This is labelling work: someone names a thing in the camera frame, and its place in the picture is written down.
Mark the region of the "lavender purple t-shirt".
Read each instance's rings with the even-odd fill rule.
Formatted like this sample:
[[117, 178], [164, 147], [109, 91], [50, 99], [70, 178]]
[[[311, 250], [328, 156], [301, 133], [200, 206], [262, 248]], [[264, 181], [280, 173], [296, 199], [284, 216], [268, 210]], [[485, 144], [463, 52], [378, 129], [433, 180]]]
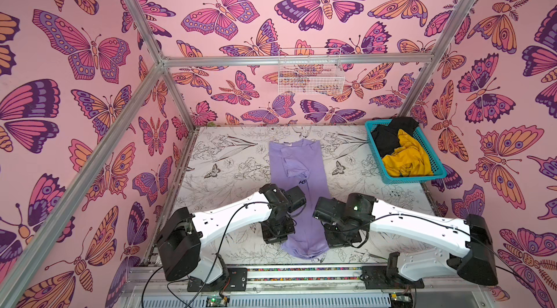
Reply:
[[319, 141], [302, 139], [293, 143], [269, 143], [271, 182], [283, 190], [299, 187], [305, 206], [295, 212], [295, 233], [288, 235], [282, 248], [289, 255], [313, 260], [329, 250], [324, 228], [313, 212], [321, 197], [331, 193]]

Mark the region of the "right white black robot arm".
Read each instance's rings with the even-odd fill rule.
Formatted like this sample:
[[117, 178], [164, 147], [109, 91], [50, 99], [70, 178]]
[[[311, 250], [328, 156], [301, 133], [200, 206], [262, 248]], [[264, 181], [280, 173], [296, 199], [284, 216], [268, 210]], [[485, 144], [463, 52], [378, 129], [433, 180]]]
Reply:
[[464, 219], [436, 217], [392, 205], [374, 196], [351, 193], [345, 202], [321, 197], [313, 217], [325, 229], [330, 248], [365, 243], [360, 235], [388, 233], [429, 245], [413, 253], [395, 251], [387, 260], [387, 274], [409, 281], [458, 276], [480, 286], [499, 283], [493, 239], [479, 215]]

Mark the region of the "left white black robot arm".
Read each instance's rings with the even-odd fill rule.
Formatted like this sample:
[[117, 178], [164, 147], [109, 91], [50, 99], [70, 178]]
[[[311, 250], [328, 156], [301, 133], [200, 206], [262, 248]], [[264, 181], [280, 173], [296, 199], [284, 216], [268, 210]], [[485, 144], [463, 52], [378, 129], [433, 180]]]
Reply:
[[[246, 199], [206, 212], [183, 207], [172, 213], [155, 238], [162, 270], [168, 282], [187, 276], [207, 284], [226, 280], [228, 270], [220, 255], [226, 235], [259, 224], [267, 244], [285, 241], [295, 233], [294, 217], [303, 211], [306, 197], [299, 187], [284, 190], [266, 184]], [[209, 246], [219, 240], [212, 252]]]

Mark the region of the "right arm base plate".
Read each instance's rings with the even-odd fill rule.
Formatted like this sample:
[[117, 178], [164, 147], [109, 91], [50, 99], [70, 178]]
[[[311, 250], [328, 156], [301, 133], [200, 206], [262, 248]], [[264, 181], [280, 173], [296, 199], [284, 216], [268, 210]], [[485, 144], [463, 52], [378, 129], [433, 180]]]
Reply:
[[395, 273], [394, 269], [386, 265], [370, 265], [361, 267], [360, 281], [364, 283], [366, 290], [402, 290], [402, 289], [424, 289], [422, 279], [418, 281], [408, 280]]

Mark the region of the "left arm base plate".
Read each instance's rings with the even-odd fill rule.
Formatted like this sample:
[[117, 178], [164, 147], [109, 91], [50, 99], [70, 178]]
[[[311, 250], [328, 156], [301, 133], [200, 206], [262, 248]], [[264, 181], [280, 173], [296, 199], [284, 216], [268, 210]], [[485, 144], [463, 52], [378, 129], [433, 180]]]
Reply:
[[189, 293], [194, 292], [235, 292], [246, 291], [247, 289], [247, 274], [246, 267], [233, 267], [228, 269], [228, 273], [222, 275], [215, 282], [204, 284], [200, 279], [192, 278], [187, 286]]

